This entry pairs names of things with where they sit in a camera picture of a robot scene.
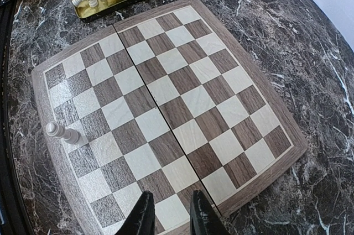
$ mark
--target folding chessboard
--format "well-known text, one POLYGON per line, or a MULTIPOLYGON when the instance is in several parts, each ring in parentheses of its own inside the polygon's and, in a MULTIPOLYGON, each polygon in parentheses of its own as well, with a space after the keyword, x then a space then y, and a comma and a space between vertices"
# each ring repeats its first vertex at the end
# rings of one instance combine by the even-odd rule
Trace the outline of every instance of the folding chessboard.
POLYGON ((156 234, 188 230, 193 190, 229 215, 307 148, 264 75, 198 0, 158 7, 101 30, 33 70, 41 123, 86 234, 114 234, 144 190, 156 234))

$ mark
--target dark square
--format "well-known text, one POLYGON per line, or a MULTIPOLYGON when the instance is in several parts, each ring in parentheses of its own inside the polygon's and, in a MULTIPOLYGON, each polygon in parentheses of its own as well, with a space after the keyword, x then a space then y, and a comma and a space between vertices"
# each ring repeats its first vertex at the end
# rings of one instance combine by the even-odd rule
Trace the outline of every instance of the dark square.
POLYGON ((244 150, 262 139, 261 133, 250 117, 231 128, 231 130, 244 150))
POLYGON ((134 65, 126 49, 107 57, 107 62, 110 65, 110 68, 114 75, 134 65))
POLYGON ((47 73, 45 73, 45 77, 46 83, 48 84, 48 89, 51 89, 57 84, 63 82, 66 79, 63 64, 58 64, 56 67, 50 69, 47 73))
POLYGON ((56 120, 62 126, 69 126, 79 120, 73 100, 68 100, 54 109, 56 120))
POLYGON ((98 169, 97 161, 88 144, 70 152, 69 158, 78 178, 98 169))
POLYGON ((237 97, 250 115, 266 105, 254 86, 241 91, 237 97))
POLYGON ((205 83, 204 88, 216 105, 235 95, 223 76, 205 83))
POLYGON ((183 156, 183 151, 171 131, 149 142, 156 158, 164 167, 183 156))
POLYGON ((102 228, 124 219, 124 215, 113 195, 107 195, 104 198, 92 202, 91 207, 102 225, 102 228))
POLYGON ((199 79, 189 66, 174 71, 169 77, 181 95, 201 85, 199 79))
POLYGON ((236 188, 241 187, 257 175, 245 153, 231 160, 224 168, 236 188))
POLYGON ((228 53, 226 49, 209 55, 209 58, 222 74, 238 66, 235 59, 228 53))
POLYGON ((137 69, 146 85, 167 75, 166 71, 156 57, 137 65, 137 69))
POLYGON ((142 86, 126 94, 124 99, 126 100, 127 105, 129 106, 129 109, 131 109, 134 117, 138 117, 148 110, 156 107, 156 104, 146 86, 142 86))
POLYGON ((150 191, 154 194, 155 203, 161 202, 175 194, 162 170, 157 170, 142 178, 138 181, 138 185, 142 191, 150 191))
POLYGON ((192 34, 194 39, 198 39, 211 33, 211 30, 201 19, 185 24, 185 27, 190 34, 192 34))
POLYGON ((105 58, 105 55, 103 54, 103 51, 98 43, 80 52, 80 54, 86 68, 105 58))
POLYGON ((207 177, 222 166, 209 143, 206 143, 188 154, 188 159, 201 179, 207 177))
POLYGON ((107 134, 110 131, 105 115, 102 109, 90 113, 81 119, 81 124, 87 136, 88 142, 107 134))
POLYGON ((174 13, 163 15, 156 19, 160 26, 164 29, 165 32, 171 29, 175 29, 179 26, 182 26, 181 21, 176 17, 174 13))
POLYGON ((83 93, 92 87, 91 80, 86 70, 82 70, 67 79, 67 85, 70 89, 72 97, 83 93))
POLYGON ((125 32, 119 33, 119 37, 122 40, 125 48, 136 45, 144 41, 144 36, 138 29, 138 27, 134 27, 132 29, 128 29, 125 32))
POLYGON ((275 158, 282 155, 291 143, 280 126, 276 127, 269 134, 264 137, 264 141, 269 146, 275 158))
POLYGON ((101 167, 101 170, 112 192, 136 181, 123 156, 101 167))
POLYGON ((97 100, 101 107, 123 96, 122 91, 114 77, 110 77, 109 79, 94 86, 93 90, 95 91, 97 100))
POLYGON ((177 48, 188 64, 207 57, 202 47, 194 40, 177 48))
POLYGON ((161 105, 160 110, 172 130, 193 119, 193 115, 181 97, 161 105))
POLYGON ((159 34, 146 40, 155 55, 163 54, 175 48, 170 38, 165 34, 159 34))
POLYGON ((135 119, 114 129, 112 134, 123 155, 146 144, 146 139, 135 119))
POLYGON ((216 107, 195 118, 198 126, 202 130, 208 141, 213 140, 229 127, 216 107))

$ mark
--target fallen chess piece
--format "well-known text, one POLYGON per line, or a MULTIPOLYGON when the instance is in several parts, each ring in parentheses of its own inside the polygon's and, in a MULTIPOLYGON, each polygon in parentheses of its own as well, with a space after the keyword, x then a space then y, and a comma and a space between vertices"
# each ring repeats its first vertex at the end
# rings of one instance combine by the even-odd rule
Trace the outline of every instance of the fallen chess piece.
POLYGON ((45 130, 48 136, 55 137, 58 139, 63 138, 64 141, 68 144, 75 145, 79 141, 80 133, 71 128, 65 129, 64 126, 61 126, 57 122, 49 122, 45 126, 45 130))

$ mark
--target wooden chessboard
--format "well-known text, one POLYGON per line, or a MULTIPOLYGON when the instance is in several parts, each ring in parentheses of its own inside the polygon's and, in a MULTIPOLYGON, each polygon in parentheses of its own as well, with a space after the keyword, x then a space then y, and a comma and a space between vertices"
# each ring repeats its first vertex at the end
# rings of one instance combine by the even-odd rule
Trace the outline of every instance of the wooden chessboard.
POLYGON ((156 233, 188 230, 193 190, 222 215, 258 195, 306 150, 283 102, 239 43, 198 0, 101 30, 33 70, 43 127, 86 234, 114 234, 143 190, 156 233))

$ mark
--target marble table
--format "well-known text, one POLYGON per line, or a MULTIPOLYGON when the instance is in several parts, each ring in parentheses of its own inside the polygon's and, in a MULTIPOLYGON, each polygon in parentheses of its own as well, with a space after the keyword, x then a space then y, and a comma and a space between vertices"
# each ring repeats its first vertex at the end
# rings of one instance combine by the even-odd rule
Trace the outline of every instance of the marble table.
MULTIPOLYGON (((30 73, 119 20, 175 0, 146 0, 85 24, 70 0, 18 0, 8 66, 8 115, 20 188, 36 234, 82 234, 39 123, 30 73)), ((312 0, 201 0, 284 100, 309 150, 224 220, 232 234, 354 232, 354 53, 312 0)))

